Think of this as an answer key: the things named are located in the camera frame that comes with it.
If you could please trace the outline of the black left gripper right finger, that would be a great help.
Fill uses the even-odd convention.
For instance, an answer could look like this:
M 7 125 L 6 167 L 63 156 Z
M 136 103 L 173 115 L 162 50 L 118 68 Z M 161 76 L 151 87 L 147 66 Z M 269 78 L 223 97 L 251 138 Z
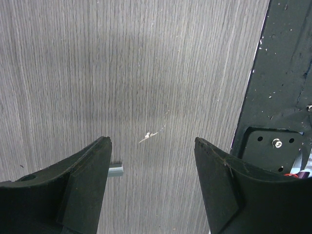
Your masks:
M 211 233 L 311 233 L 310 178 L 263 170 L 199 137 L 195 161 Z

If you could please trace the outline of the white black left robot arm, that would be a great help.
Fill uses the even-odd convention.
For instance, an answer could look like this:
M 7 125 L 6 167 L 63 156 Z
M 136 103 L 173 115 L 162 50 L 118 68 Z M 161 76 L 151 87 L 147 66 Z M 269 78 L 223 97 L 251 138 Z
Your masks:
M 3 234 L 94 234 L 112 143 L 100 137 L 78 153 L 0 184 Z M 303 154 L 296 132 L 252 131 L 237 158 L 202 138 L 195 160 L 213 234 L 309 234 L 312 180 L 290 176 Z

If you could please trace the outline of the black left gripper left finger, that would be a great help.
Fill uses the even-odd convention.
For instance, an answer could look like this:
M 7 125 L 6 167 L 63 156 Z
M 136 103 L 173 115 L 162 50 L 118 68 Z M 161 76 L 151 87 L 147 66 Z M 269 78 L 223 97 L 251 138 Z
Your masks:
M 3 234 L 95 234 L 112 154 L 109 137 L 45 169 L 0 184 Z

